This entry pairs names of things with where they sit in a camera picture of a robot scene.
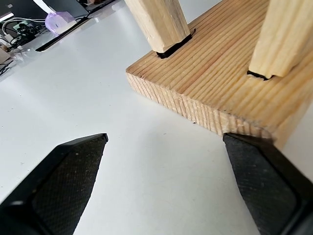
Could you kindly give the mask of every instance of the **cable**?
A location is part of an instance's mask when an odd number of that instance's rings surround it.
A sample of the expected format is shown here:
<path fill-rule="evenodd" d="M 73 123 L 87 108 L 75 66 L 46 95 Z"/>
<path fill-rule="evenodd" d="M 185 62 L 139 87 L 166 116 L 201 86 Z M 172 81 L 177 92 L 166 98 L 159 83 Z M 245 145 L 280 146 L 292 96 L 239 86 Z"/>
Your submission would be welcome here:
<path fill-rule="evenodd" d="M 14 32 L 14 33 L 18 33 L 18 31 L 13 30 L 13 29 L 10 29 L 10 28 L 8 28 L 8 27 L 5 27 L 4 30 L 5 30 L 5 32 L 6 32 L 7 30 L 10 30 L 10 31 L 12 31 L 12 32 Z"/>
<path fill-rule="evenodd" d="M 40 19 L 27 19 L 27 18 L 22 18 L 22 17 L 14 17 L 12 19 L 9 19 L 7 21 L 5 21 L 2 25 L 2 32 L 7 35 L 7 33 L 5 32 L 5 26 L 9 23 L 9 22 L 19 22 L 19 21 L 33 21 L 33 22 L 38 22 L 38 23 L 44 23 L 45 20 L 40 20 Z"/>
<path fill-rule="evenodd" d="M 5 72 L 7 72 L 11 67 L 9 67 L 9 65 L 13 62 L 14 60 L 12 60 L 11 62 L 7 63 L 7 64 L 0 64 L 3 65 L 3 67 L 0 69 L 0 76 L 3 75 Z"/>
<path fill-rule="evenodd" d="M 4 38 L 0 38 L 1 40 L 4 40 L 5 42 L 11 44 L 9 41 L 5 40 Z"/>

